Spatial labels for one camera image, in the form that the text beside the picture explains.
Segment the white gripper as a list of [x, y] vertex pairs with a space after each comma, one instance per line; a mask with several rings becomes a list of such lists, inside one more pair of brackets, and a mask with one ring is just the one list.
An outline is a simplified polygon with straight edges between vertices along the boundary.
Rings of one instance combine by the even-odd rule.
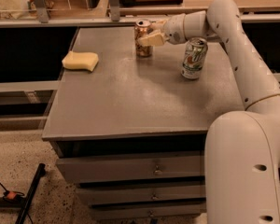
[[168, 41], [171, 44], [183, 44], [187, 41], [184, 32], [184, 19], [186, 15], [174, 15], [172, 18], [151, 23], [152, 33], [138, 38], [143, 47], [162, 46]]

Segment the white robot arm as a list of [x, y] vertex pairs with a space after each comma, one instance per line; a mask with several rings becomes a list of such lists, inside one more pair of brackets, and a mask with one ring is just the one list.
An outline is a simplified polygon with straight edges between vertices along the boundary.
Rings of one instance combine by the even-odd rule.
[[232, 0], [157, 21], [143, 46], [216, 35], [230, 59], [244, 108], [218, 117], [205, 143], [208, 224], [280, 224], [280, 83], [244, 32]]

